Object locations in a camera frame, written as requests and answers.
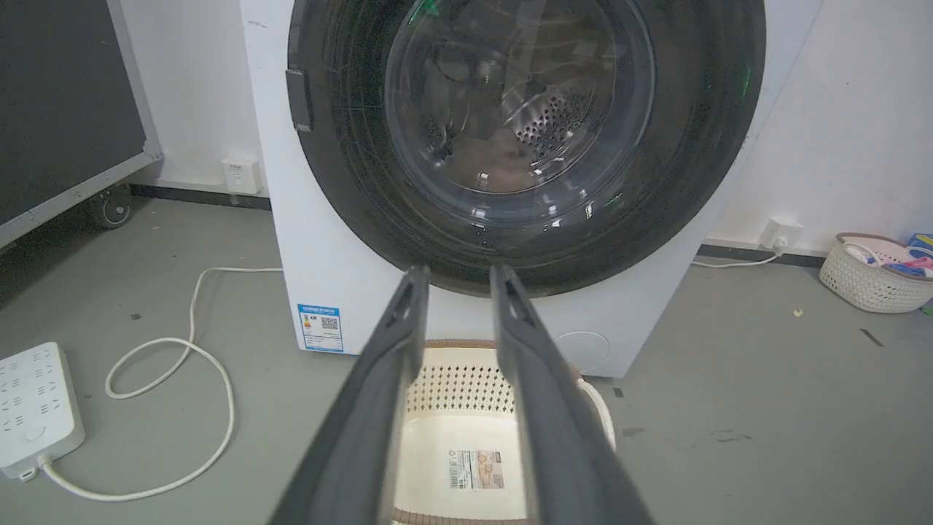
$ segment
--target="wall outlet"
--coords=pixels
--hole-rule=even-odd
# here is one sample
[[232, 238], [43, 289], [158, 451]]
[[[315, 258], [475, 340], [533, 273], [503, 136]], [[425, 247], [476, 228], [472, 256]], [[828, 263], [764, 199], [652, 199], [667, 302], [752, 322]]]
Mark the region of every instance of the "wall outlet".
[[768, 220], [768, 225], [764, 227], [764, 231], [761, 232], [759, 244], [763, 248], [772, 251], [784, 252], [797, 244], [802, 233], [803, 226], [795, 220], [772, 217]]
[[224, 159], [221, 163], [224, 165], [224, 179], [230, 193], [256, 195], [262, 190], [258, 162]]

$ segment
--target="gray floor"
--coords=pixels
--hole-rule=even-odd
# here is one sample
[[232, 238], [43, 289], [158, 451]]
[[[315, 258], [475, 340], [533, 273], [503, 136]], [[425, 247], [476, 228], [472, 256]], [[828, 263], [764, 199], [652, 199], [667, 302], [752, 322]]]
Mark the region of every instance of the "gray floor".
[[[108, 398], [104, 377], [136, 345], [187, 334], [204, 268], [277, 265], [272, 215], [152, 201], [105, 234], [71, 219], [0, 255], [0, 357], [49, 340], [67, 352], [88, 437], [56, 461], [62, 474], [99, 491], [173, 481], [222, 436], [216, 371], [192, 357], [130, 401]], [[129, 504], [84, 501], [42, 475], [0, 479], [0, 521], [266, 520], [353, 360], [297, 350], [279, 275], [212, 277], [201, 305], [199, 342], [227, 366], [237, 400], [220, 461]], [[928, 523], [931, 347], [933, 317], [860, 312], [813, 270], [693, 268], [629, 375], [597, 388], [660, 524]], [[178, 354], [139, 359], [117, 390], [146, 384]]]

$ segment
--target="storage basket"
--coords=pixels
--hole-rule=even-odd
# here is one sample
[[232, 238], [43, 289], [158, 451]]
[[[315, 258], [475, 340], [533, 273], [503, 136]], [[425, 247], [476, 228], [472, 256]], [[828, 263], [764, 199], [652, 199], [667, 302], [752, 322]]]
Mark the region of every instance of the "storage basket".
[[[615, 448], [606, 403], [582, 378], [577, 383]], [[403, 417], [394, 523], [526, 523], [515, 397], [492, 342], [429, 341]]]
[[[866, 264], [847, 248], [870, 255], [877, 263]], [[850, 304], [867, 312], [910, 312], [933, 298], [933, 278], [905, 276], [882, 264], [912, 260], [907, 246], [894, 239], [871, 234], [838, 234], [820, 268], [819, 280]]]

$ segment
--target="basket label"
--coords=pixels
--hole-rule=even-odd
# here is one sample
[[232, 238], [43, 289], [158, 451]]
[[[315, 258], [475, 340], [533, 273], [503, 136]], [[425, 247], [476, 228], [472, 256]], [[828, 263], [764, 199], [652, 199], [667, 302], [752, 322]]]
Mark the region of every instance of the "basket label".
[[504, 489], [502, 455], [492, 450], [451, 450], [447, 453], [451, 489]]

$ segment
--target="washing machine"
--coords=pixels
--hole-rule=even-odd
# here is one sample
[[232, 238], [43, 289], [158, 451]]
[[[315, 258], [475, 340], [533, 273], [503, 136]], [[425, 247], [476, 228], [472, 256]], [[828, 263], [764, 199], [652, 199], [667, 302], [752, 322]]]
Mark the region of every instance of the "washing machine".
[[513, 267], [584, 374], [622, 377], [821, 0], [241, 0], [299, 348], [357, 353], [403, 270], [427, 336], [492, 339]]

